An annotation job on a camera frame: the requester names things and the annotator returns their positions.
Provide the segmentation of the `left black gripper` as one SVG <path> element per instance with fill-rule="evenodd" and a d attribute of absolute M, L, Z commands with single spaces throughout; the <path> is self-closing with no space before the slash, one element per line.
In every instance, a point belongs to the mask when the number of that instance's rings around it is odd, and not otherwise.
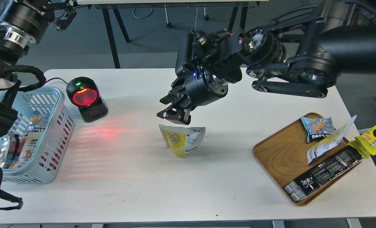
<path fill-rule="evenodd" d="M 0 15 L 0 26 L 14 26 L 31 36 L 32 43 L 40 43 L 48 24 L 53 21 L 58 31 L 66 30 L 77 15 L 74 3 L 61 3 L 62 16 L 54 20 L 49 0 L 11 0 Z"/>

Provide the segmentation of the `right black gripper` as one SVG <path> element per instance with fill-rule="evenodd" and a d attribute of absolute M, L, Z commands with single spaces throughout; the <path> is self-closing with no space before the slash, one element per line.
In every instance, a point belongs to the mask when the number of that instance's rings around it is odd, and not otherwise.
<path fill-rule="evenodd" d="M 194 72 L 185 79 L 177 79 L 169 94 L 159 100 L 162 104 L 171 103 L 172 106 L 156 115 L 172 123 L 189 125 L 191 110 L 225 97 L 227 85 L 226 80 L 219 79 L 208 71 Z"/>

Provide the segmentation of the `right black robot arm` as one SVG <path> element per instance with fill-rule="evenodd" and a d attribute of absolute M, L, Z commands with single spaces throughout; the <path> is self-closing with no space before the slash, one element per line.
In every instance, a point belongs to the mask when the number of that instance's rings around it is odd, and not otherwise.
<path fill-rule="evenodd" d="M 177 78 L 159 118 L 191 122 L 190 112 L 227 95 L 241 65 L 260 92 L 324 98 L 342 73 L 376 74 L 376 8 L 362 0 L 299 7 L 250 31 L 191 31 L 180 43 Z"/>

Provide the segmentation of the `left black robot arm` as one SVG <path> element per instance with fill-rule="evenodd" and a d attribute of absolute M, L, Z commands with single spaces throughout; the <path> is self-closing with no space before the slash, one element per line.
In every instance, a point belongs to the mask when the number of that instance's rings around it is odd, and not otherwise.
<path fill-rule="evenodd" d="M 0 14 L 0 138 L 8 133 L 17 119 L 12 109 L 18 92 L 29 92 L 46 83 L 43 72 L 34 67 L 17 65 L 27 55 L 28 44 L 40 43 L 49 24 L 66 30 L 76 16 L 76 1 L 10 0 Z"/>

